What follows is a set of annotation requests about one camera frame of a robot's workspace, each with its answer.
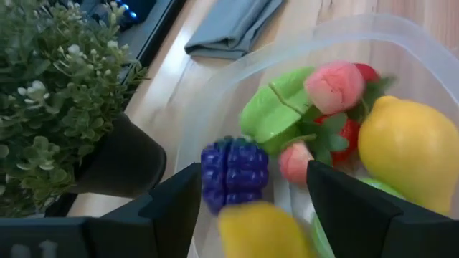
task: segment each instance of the folded gray napkin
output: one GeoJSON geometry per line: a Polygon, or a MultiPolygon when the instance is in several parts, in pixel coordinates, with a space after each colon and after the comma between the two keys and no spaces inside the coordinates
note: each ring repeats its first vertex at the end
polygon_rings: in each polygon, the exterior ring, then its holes
{"type": "Polygon", "coordinates": [[[283,0],[218,0],[185,45],[191,56],[246,55],[283,0]]]}

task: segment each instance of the light wood surface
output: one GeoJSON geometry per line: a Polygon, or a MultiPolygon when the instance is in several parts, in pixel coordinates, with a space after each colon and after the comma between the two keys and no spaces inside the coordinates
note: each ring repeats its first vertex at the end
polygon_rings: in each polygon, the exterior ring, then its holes
{"type": "MultiPolygon", "coordinates": [[[[202,86],[215,72],[230,63],[228,60],[221,59],[190,58],[184,52],[184,45],[215,1],[188,0],[158,56],[150,66],[148,76],[151,80],[140,85],[126,110],[137,126],[166,149],[168,163],[164,179],[174,173],[181,130],[186,130],[182,128],[182,118],[188,108],[187,104],[201,94],[202,86]]],[[[288,0],[285,2],[261,36],[256,49],[276,39],[300,34],[321,22],[372,12],[396,14],[411,19],[448,48],[459,44],[458,0],[288,0]]],[[[363,52],[361,48],[347,51],[363,52]]],[[[389,56],[376,53],[372,55],[372,59],[376,63],[385,62],[388,58],[399,58],[398,54],[397,51],[389,56]]],[[[251,77],[250,83],[255,85],[253,89],[256,90],[260,82],[271,77],[264,75],[251,77]]],[[[246,96],[240,101],[247,101],[249,97],[246,96]]],[[[127,201],[129,200],[110,196],[82,194],[70,211],[70,216],[101,216],[127,201]]],[[[207,234],[207,230],[210,229],[206,228],[202,233],[207,234]]],[[[197,244],[199,253],[202,253],[202,249],[206,246],[215,244],[211,239],[208,241],[197,244]]]]}

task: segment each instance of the yellow fruit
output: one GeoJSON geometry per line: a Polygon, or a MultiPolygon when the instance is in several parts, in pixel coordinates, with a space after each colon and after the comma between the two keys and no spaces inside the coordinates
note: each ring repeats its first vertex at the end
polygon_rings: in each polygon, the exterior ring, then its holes
{"type": "Polygon", "coordinates": [[[408,201],[448,215],[459,174],[459,132],[436,109],[379,98],[359,132],[368,172],[408,201]]]}
{"type": "Polygon", "coordinates": [[[219,214],[225,258],[311,258],[301,226],[263,201],[225,207],[219,214]]]}

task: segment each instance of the red strawberry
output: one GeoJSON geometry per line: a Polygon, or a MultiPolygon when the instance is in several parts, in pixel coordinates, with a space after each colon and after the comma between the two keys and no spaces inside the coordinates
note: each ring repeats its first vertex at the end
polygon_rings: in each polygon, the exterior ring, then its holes
{"type": "MultiPolygon", "coordinates": [[[[319,118],[316,118],[314,122],[322,124],[327,117],[329,117],[329,115],[323,115],[319,118]]],[[[331,151],[333,166],[335,166],[337,163],[340,163],[348,159],[351,156],[351,154],[357,149],[359,130],[360,124],[358,124],[354,120],[347,118],[343,129],[341,129],[341,132],[339,132],[339,135],[348,140],[349,146],[345,150],[331,151]]]]}
{"type": "Polygon", "coordinates": [[[378,72],[373,69],[373,67],[362,63],[354,63],[354,65],[357,67],[357,69],[359,69],[365,82],[375,82],[381,79],[381,77],[378,75],[378,72]]]}

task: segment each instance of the plastic bowl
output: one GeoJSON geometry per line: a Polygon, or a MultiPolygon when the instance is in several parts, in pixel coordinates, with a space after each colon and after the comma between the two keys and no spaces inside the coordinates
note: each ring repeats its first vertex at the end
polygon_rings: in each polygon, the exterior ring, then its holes
{"type": "MultiPolygon", "coordinates": [[[[459,61],[416,24],[388,14],[367,14],[318,25],[297,37],[274,42],[239,59],[213,76],[184,118],[176,171],[199,161],[202,148],[225,135],[241,135],[238,116],[258,87],[303,66],[337,59],[365,62],[396,74],[388,92],[423,102],[459,125],[459,61]]],[[[306,190],[290,186],[273,164],[267,198],[294,216],[311,220],[306,190]]],[[[453,207],[458,217],[459,206],[453,207]]],[[[189,257],[224,257],[216,219],[202,203],[189,257]]]]}

